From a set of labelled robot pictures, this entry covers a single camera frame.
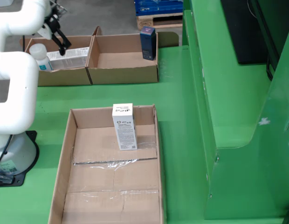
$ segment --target gray floor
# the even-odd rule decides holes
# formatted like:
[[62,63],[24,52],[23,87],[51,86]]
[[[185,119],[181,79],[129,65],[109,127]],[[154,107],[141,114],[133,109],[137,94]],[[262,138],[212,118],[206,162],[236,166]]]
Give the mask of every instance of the gray floor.
[[[133,34],[139,30],[136,24],[134,0],[58,0],[68,10],[61,20],[65,35],[90,35],[97,26],[104,35]],[[0,7],[0,12],[21,9],[22,0],[14,0],[9,7]],[[182,29],[172,28],[181,39]],[[20,36],[7,38],[5,51],[21,51]],[[0,81],[0,102],[7,100],[9,81]]]

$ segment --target white cardboard box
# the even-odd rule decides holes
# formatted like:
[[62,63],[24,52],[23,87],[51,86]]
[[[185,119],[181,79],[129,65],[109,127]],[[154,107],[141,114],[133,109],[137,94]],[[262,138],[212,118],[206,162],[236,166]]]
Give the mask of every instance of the white cardboard box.
[[61,56],[59,51],[47,52],[47,57],[53,70],[71,69],[85,66],[88,53],[89,47],[86,47],[68,49],[63,56]]
[[112,118],[120,150],[137,149],[133,104],[114,104]]

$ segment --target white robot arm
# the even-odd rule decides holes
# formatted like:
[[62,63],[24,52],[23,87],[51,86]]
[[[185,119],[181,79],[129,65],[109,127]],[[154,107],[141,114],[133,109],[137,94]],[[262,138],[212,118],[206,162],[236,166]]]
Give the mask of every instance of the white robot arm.
[[6,38],[36,33],[46,13],[50,13],[49,0],[23,0],[19,12],[0,13],[0,80],[10,79],[7,101],[0,103],[0,147],[11,134],[20,134],[33,123],[39,76],[32,56],[3,52]]
[[[11,35],[50,32],[47,37],[59,45],[62,54],[71,44],[59,30],[58,17],[52,13],[53,4],[49,0],[23,0],[19,12],[0,13],[0,80],[10,80],[7,101],[0,103],[0,174],[3,175],[17,175],[35,159],[34,145],[26,140],[25,131],[34,120],[39,76],[38,64],[30,54],[3,52],[5,41]],[[55,32],[62,34],[63,44],[56,40]],[[10,141],[9,150],[3,156],[3,149]]]

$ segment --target open cardboard box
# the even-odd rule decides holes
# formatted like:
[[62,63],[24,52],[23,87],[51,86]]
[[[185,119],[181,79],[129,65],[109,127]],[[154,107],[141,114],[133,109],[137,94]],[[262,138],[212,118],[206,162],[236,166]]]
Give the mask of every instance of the open cardboard box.
[[[39,86],[158,82],[158,49],[179,45],[176,33],[158,32],[156,58],[149,61],[142,57],[140,34],[102,36],[97,27],[90,36],[67,38],[72,43],[70,49],[90,47],[85,67],[40,71]],[[28,43],[26,52],[35,43],[43,43],[48,52],[58,51],[56,43],[45,38],[26,39],[25,42]]]
[[135,106],[138,150],[120,151],[112,107],[70,111],[49,224],[164,224],[155,106]]
[[87,68],[93,84],[158,82],[158,49],[179,45],[174,32],[158,32],[156,57],[143,59],[140,34],[107,35],[98,32],[93,40]]
[[[67,36],[68,40],[72,44],[69,49],[90,47],[92,44],[93,36],[96,35],[97,32],[101,34],[101,29],[99,27],[95,29],[92,35]],[[47,40],[45,38],[27,38],[25,39],[25,43],[28,43],[25,50],[27,53],[29,53],[29,48],[36,43],[44,44],[47,52],[59,50],[57,44],[53,40]],[[52,72],[40,71],[38,86],[91,85],[92,83],[86,70],[86,64],[84,67],[80,68],[54,70]]]

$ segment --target blue packaging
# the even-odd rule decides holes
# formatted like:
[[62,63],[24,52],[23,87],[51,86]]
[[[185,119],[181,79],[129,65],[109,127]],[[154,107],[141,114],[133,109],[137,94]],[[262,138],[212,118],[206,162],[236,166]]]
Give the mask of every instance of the blue packaging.
[[156,31],[153,27],[143,27],[140,31],[143,58],[153,61],[156,56]]

